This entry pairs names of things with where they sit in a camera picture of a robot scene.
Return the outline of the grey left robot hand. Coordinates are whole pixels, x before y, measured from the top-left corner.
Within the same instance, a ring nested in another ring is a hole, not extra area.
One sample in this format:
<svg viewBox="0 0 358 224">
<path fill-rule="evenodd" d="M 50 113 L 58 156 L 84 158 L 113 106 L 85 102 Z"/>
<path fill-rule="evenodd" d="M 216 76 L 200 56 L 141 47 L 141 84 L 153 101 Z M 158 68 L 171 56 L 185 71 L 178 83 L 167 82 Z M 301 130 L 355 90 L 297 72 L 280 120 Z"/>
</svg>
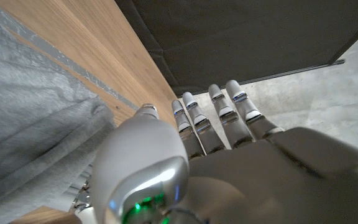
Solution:
<svg viewBox="0 0 358 224">
<path fill-rule="evenodd" d="M 358 223 L 358 148 L 280 128 L 235 80 L 209 96 L 228 144 L 188 92 L 172 102 L 175 126 L 144 104 L 104 139 L 98 223 Z"/>
</svg>

